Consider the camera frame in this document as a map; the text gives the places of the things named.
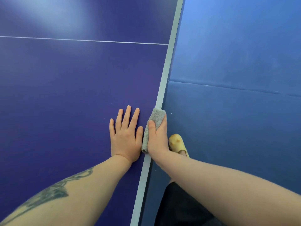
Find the yellow shoe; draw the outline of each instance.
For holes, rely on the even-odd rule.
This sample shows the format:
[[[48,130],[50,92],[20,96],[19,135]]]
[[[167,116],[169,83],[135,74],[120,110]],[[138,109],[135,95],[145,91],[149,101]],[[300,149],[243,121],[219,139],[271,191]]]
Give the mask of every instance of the yellow shoe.
[[[173,134],[169,138],[168,142],[169,142],[170,148],[173,152],[178,153],[179,151],[184,150],[186,153],[186,156],[189,158],[189,155],[188,155],[187,149],[184,145],[183,139],[179,134]]]

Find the person's left arm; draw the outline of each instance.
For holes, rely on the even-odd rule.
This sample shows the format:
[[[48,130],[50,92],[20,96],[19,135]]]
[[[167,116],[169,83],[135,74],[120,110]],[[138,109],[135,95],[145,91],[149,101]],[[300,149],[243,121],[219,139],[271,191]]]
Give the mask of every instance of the person's left arm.
[[[129,124],[130,112],[128,106],[122,121],[123,110],[119,110],[116,129],[114,120],[110,121],[111,158],[36,194],[6,217],[0,226],[94,225],[119,180],[141,152],[141,126],[135,137],[139,109]]]

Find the white line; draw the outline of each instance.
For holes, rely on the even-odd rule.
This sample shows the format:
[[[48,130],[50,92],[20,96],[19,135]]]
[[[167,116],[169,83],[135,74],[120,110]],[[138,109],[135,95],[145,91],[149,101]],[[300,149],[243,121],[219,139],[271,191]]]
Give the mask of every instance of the white line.
[[[157,43],[140,43],[140,42],[120,42],[120,41],[103,41],[103,40],[82,40],[82,39],[56,39],[56,38],[39,38],[39,37],[20,37],[20,36],[2,36],[1,38],[18,38],[18,39],[49,39],[49,40],[67,40],[67,41],[85,41],[85,42],[105,42],[105,43],[122,43],[122,44],[153,44],[153,45],[168,45]]]
[[[162,104],[163,104],[164,94],[166,91],[169,69],[170,69],[170,64],[171,64],[171,59],[172,59],[172,54],[173,54],[173,49],[175,46],[175,39],[177,36],[177,30],[178,30],[178,25],[179,25],[179,21],[180,21],[182,6],[183,6],[183,1],[184,0],[178,0],[177,7],[175,10],[175,17],[174,17],[173,23],[172,23],[169,44],[168,44],[168,48],[167,48],[165,63],[164,63],[164,67],[163,67],[161,82],[160,82],[157,101],[156,101],[156,108],[161,108]],[[144,198],[144,193],[145,193],[145,189],[146,189],[146,182],[148,179],[148,172],[150,169],[150,164],[151,164],[151,157],[149,155],[145,155],[130,226],[138,226],[138,224],[139,224],[140,213],[141,213],[141,208],[142,208],[142,204],[143,204],[143,198]]]

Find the gray cloth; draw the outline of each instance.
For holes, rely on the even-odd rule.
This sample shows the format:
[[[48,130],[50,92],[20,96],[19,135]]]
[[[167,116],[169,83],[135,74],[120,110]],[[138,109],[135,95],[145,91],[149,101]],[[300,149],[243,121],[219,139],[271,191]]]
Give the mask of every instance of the gray cloth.
[[[149,121],[152,120],[155,122],[156,130],[159,128],[160,124],[162,123],[165,114],[166,112],[162,109],[159,108],[153,109]],[[149,137],[149,132],[148,132],[148,123],[147,123],[144,131],[144,137],[143,137],[142,148],[141,148],[141,151],[144,153],[148,152],[148,137]]]

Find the black shorts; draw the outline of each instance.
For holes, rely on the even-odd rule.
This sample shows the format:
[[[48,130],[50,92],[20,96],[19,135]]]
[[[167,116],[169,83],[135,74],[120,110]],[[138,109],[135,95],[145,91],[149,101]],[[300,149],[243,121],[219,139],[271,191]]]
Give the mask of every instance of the black shorts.
[[[155,226],[197,226],[213,217],[196,199],[172,182],[165,189]]]

